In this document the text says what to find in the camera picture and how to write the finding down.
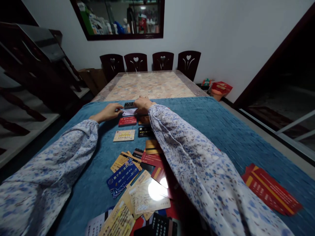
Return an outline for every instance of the blue card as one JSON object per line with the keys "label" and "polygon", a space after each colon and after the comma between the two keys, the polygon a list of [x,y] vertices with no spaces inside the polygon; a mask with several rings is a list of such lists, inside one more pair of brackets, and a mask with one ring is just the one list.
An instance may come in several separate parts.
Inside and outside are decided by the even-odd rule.
{"label": "blue card", "polygon": [[106,182],[115,199],[125,189],[127,184],[139,173],[139,169],[129,159]]}

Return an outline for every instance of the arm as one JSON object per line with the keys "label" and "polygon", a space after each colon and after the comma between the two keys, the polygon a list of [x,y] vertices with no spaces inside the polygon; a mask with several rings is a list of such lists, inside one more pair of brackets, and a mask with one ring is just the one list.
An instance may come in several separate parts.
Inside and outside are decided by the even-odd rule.
{"label": "arm", "polygon": [[71,129],[0,186],[0,235],[45,235],[92,157],[99,123],[122,111],[109,104]]}
{"label": "arm", "polygon": [[148,110],[154,134],[180,186],[217,235],[293,235],[243,182],[228,156],[165,106]]}

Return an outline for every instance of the marble tabletop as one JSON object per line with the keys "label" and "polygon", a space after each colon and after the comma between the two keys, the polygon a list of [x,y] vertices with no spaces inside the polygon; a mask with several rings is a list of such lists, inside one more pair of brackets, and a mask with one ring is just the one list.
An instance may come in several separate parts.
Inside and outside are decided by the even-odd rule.
{"label": "marble tabletop", "polygon": [[209,96],[179,70],[118,73],[92,102]]}

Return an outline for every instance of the cardboard box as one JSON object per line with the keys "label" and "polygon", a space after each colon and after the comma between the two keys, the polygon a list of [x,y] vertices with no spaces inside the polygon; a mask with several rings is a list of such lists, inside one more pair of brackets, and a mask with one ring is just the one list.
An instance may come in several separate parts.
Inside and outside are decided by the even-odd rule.
{"label": "cardboard box", "polygon": [[107,85],[102,69],[88,68],[79,70],[78,72],[94,96]]}

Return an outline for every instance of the red bag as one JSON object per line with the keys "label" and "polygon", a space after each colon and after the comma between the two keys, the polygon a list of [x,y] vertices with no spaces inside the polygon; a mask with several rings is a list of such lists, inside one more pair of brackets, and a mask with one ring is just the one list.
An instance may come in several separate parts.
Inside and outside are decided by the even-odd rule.
{"label": "red bag", "polygon": [[222,81],[220,82],[214,82],[211,89],[217,90],[221,92],[223,95],[228,94],[232,90],[232,86],[228,85],[227,83],[224,83]]}

